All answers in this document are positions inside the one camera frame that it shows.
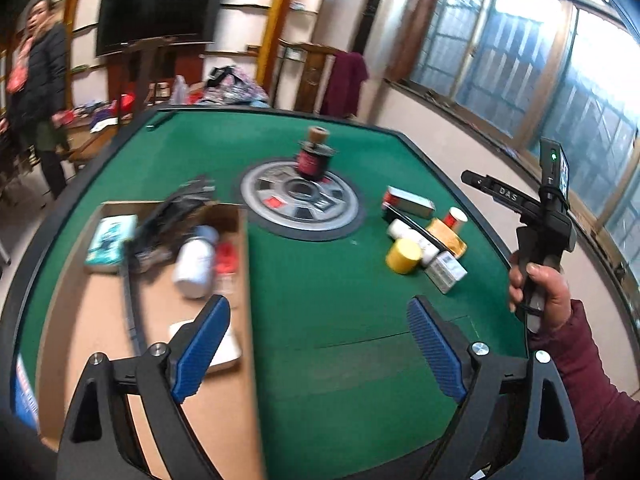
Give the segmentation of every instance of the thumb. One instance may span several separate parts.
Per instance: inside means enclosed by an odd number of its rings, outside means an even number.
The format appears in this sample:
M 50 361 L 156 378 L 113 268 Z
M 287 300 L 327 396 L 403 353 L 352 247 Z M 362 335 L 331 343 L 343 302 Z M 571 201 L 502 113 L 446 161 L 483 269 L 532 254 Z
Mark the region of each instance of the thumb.
M 544 323 L 557 330 L 571 317 L 571 293 L 565 277 L 551 267 L 527 265 L 527 274 L 546 290 Z

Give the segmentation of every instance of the blue textured pad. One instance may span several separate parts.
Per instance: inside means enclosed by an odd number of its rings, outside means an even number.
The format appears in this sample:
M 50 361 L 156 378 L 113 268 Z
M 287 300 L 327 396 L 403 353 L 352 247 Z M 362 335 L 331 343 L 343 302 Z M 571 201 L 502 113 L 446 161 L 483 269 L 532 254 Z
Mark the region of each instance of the blue textured pad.
M 442 393 L 460 404 L 466 397 L 466 388 L 462 382 L 462 366 L 454 351 L 415 298 L 407 306 L 406 317 L 415 342 L 427 359 Z
M 230 320 L 229 302 L 221 296 L 177 362 L 175 384 L 171 394 L 179 404 L 198 391 L 202 378 L 229 327 Z

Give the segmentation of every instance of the tv screen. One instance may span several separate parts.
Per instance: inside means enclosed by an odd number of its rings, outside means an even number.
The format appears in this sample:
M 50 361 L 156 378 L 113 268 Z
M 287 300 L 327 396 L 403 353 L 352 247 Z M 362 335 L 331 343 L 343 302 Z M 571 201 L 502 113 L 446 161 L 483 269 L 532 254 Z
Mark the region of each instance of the tv screen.
M 148 38 L 175 43 L 213 41 L 220 0 L 101 0 L 95 55 Z

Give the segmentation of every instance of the pink scarf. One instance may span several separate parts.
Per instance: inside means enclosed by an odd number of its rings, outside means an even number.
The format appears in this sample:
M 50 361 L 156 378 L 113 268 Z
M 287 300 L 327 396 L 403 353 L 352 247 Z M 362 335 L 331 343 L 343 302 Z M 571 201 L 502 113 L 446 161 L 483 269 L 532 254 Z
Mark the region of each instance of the pink scarf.
M 6 86 L 6 91 L 9 94 L 15 94 L 24 88 L 24 84 L 27 82 L 29 75 L 29 51 L 31 50 L 31 44 L 33 43 L 33 37 L 24 41 L 18 53 L 18 59 L 15 63 L 15 67 L 11 70 L 9 76 L 9 82 Z

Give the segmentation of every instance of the woman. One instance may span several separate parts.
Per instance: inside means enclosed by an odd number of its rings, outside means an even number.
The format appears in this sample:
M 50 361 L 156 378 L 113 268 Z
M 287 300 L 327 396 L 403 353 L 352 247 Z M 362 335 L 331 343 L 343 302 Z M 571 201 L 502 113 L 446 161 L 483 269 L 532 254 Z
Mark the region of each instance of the woman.
M 620 393 L 605 375 L 582 302 L 571 299 L 564 276 L 535 264 L 527 266 L 527 273 L 546 290 L 542 329 L 529 335 L 529 348 L 546 350 L 558 368 L 574 409 L 585 478 L 640 478 L 640 402 Z M 524 284 L 517 266 L 509 279 L 514 312 Z
M 66 187 L 56 153 L 58 145 L 67 145 L 65 131 L 60 128 L 65 109 L 66 33 L 63 25 L 55 22 L 52 8 L 51 0 L 39 0 L 31 7 L 6 87 L 10 98 L 0 132 L 11 127 L 23 150 L 35 147 L 44 178 L 57 198 Z

